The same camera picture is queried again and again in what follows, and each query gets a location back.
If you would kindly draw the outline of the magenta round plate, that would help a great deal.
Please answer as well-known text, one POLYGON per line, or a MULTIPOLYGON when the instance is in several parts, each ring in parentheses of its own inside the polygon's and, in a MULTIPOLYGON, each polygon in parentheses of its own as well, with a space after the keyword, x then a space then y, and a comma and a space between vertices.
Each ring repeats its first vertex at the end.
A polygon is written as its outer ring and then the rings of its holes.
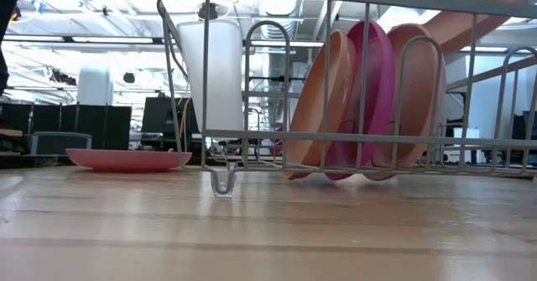
POLYGON ((395 58, 392 44, 374 21, 359 21, 347 37, 355 47, 352 89, 339 133, 383 135, 394 106, 395 58))

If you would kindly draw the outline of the orange round plate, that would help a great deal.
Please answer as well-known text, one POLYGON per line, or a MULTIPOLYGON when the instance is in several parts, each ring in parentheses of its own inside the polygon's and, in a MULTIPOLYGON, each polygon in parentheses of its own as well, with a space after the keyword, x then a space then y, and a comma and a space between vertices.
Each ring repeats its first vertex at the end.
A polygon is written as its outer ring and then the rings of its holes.
POLYGON ((335 133, 347 109, 356 70, 356 50, 341 30, 330 36, 330 45, 318 52, 297 102, 290 130, 321 133, 323 117, 327 131, 335 133))

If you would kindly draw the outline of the small white box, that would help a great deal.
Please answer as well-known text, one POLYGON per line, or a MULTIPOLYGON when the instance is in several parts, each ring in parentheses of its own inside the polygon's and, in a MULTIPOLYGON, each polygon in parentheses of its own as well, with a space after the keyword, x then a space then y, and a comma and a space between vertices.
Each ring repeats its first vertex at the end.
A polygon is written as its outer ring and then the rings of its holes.
POLYGON ((453 128, 453 137, 454 138, 463 138, 463 134, 466 134, 466 138, 480 138, 481 130, 476 127, 469 127, 463 129, 462 127, 453 128))

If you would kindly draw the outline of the translucent white cutlery holder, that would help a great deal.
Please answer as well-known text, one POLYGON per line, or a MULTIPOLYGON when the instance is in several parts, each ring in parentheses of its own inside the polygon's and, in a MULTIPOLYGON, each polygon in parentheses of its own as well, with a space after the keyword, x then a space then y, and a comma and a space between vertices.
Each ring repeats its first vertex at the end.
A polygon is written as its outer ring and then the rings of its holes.
POLYGON ((179 23, 177 31, 198 127, 207 100, 206 127, 240 130, 242 112, 242 35, 235 23, 209 22, 209 47, 204 51, 204 23, 179 23), (203 59, 208 56, 207 93, 203 93, 203 59))

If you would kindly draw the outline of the black monitor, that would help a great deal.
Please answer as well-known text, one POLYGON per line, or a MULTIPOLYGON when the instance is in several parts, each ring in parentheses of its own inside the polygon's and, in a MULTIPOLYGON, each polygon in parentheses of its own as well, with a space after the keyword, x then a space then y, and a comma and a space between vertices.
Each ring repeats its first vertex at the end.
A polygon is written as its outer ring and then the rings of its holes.
MULTIPOLYGON (((176 114, 179 126, 181 126, 182 117, 185 117, 183 131, 187 139, 192 134, 200 134, 196 121, 196 113, 191 98, 176 99, 176 114)), ((170 133, 174 134, 174 119, 171 99, 169 97, 147 97, 144 103, 142 128, 143 133, 170 133)))

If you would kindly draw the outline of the white cylindrical tank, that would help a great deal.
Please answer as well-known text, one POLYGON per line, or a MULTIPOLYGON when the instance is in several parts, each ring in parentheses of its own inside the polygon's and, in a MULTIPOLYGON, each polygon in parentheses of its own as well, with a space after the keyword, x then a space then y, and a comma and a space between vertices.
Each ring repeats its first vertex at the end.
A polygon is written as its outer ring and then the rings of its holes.
POLYGON ((81 105, 111 106, 113 80, 110 69, 103 65, 83 65, 77 80, 77 101, 81 105))

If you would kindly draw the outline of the black office partition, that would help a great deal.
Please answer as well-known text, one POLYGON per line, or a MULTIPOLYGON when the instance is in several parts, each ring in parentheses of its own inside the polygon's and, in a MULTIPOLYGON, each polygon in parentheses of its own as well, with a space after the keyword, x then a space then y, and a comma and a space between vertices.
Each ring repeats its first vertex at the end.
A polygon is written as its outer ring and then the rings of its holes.
POLYGON ((0 103, 0 122, 16 130, 89 134, 97 149, 128 149, 131 116, 131 107, 0 103))

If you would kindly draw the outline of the grey storage box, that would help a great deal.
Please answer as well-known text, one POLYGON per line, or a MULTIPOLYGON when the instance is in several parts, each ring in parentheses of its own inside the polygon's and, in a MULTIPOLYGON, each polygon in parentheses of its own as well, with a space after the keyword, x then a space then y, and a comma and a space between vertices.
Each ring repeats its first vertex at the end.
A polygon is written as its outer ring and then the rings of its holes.
POLYGON ((31 155, 66 155, 68 148, 89 149, 92 136, 70 132, 35 132, 30 139, 31 155))

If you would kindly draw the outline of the black aluminium frame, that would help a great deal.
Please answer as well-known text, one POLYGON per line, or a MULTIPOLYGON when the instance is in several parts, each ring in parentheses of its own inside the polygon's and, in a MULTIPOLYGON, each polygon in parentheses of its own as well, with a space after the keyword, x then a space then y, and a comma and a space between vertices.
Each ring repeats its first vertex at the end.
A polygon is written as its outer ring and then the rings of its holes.
POLYGON ((8 83, 8 67, 3 56, 2 42, 18 0, 0 0, 0 96, 8 83))

